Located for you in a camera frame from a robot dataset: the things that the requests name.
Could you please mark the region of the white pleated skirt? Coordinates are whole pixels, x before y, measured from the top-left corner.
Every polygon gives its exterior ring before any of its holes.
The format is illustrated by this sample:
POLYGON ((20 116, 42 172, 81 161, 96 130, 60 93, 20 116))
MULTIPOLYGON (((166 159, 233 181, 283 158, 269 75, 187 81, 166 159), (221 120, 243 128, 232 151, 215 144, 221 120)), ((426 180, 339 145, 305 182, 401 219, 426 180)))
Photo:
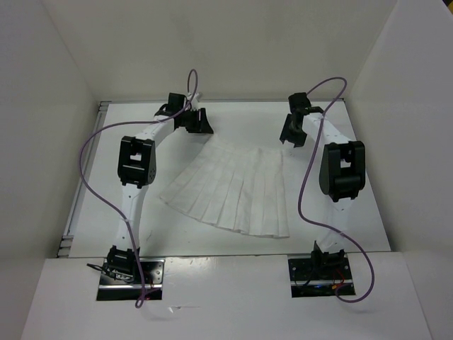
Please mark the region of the white pleated skirt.
POLYGON ((160 195, 198 222, 252 237, 289 237, 283 153, 211 137, 160 195))

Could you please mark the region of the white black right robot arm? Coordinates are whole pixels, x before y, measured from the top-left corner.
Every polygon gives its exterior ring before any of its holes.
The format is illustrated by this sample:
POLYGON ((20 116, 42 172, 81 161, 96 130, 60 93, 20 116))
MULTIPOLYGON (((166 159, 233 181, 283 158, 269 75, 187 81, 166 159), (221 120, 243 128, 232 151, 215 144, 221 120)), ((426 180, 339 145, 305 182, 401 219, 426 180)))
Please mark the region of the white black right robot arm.
POLYGON ((288 114, 280 141, 303 147, 307 137, 317 138, 319 130, 322 130, 318 144, 322 149, 319 186, 330 204, 325 223, 345 232, 350 208, 365 187, 365 145, 346 137, 325 120, 319 107, 297 109, 288 114))

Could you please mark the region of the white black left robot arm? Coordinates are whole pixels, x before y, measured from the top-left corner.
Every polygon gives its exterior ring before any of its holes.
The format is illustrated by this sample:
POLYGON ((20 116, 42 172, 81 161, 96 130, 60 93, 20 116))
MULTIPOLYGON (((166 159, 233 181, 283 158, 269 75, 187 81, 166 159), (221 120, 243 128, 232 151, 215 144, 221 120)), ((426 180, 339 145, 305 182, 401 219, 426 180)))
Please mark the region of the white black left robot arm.
POLYGON ((122 215, 104 268, 109 276, 125 283, 135 282, 141 274, 135 254, 139 252, 144 199, 156 178, 156 148, 178 128, 193 134, 213 133, 204 108, 183 111, 175 118, 160 110, 156 119, 158 123, 134 136, 124 136, 120 142, 117 174, 122 188, 122 215))

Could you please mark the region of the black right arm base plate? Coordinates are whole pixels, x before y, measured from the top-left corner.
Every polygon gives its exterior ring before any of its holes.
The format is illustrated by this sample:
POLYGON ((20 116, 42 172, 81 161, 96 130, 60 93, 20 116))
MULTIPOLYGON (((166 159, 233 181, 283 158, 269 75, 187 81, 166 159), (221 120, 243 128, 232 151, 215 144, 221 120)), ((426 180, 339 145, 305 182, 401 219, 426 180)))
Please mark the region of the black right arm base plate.
POLYGON ((330 297, 339 289, 340 296, 355 295, 349 261, 314 269, 309 257, 289 257, 289 281, 293 298, 330 297))

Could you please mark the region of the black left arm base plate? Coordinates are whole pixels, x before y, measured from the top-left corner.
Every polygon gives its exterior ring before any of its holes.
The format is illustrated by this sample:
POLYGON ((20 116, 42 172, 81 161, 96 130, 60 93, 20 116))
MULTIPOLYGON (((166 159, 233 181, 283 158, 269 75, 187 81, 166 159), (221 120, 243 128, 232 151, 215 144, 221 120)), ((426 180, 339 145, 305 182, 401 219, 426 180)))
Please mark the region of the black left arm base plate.
MULTIPOLYGON (((145 300, 162 300, 164 259, 142 260, 146 295, 145 300)), ((141 295, 142 283, 139 273, 135 276, 113 272, 100 275, 97 301, 132 301, 141 295)))

